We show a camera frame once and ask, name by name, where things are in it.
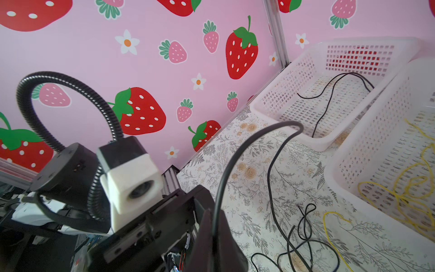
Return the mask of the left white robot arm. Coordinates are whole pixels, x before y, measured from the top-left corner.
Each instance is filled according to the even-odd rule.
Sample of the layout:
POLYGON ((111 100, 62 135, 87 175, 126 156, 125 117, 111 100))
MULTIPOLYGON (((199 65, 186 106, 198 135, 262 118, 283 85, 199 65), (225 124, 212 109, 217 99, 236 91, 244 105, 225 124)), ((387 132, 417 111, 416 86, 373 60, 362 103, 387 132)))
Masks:
POLYGON ((246 272, 248 260, 234 240, 220 206, 199 185, 165 196, 164 179, 136 137, 125 137, 114 110, 92 88, 68 75, 39 71, 17 87, 17 103, 31 131, 2 138, 2 145, 42 141, 56 155, 32 180, 34 203, 52 221, 107 234, 87 256, 91 272, 167 272, 167 255, 197 228, 184 272, 246 272), (96 153, 79 143, 56 140, 38 118, 32 93, 40 85, 62 85, 88 99, 104 116, 112 141, 96 153))

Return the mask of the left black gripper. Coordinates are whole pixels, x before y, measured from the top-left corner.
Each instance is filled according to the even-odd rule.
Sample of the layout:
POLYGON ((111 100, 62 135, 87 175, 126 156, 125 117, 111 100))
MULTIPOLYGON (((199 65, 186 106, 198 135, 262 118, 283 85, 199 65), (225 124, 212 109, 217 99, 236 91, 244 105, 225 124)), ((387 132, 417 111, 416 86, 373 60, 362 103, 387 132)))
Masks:
POLYGON ((186 272, 247 272, 249 262, 234 240, 224 212, 213 237, 207 189, 178 189, 91 250, 90 272, 166 272, 164 255, 199 224, 186 272))

